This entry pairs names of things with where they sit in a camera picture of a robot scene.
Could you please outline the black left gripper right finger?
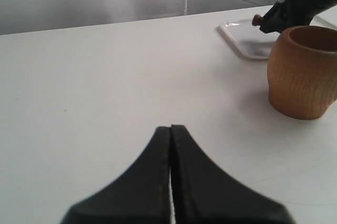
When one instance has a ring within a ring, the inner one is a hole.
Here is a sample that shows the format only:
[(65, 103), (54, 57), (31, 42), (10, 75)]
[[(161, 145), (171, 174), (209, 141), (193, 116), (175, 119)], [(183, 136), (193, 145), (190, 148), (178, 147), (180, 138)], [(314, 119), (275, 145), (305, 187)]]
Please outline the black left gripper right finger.
[(176, 223), (294, 223), (287, 208), (216, 165), (183, 125), (171, 126)]

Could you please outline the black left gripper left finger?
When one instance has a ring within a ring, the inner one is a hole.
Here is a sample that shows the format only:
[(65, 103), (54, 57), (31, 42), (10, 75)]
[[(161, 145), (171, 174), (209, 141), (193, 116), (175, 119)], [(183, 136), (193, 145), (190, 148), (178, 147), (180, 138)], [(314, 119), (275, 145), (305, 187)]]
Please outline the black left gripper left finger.
[(171, 130), (157, 127), (134, 163), (114, 182), (72, 205), (62, 223), (170, 223)]

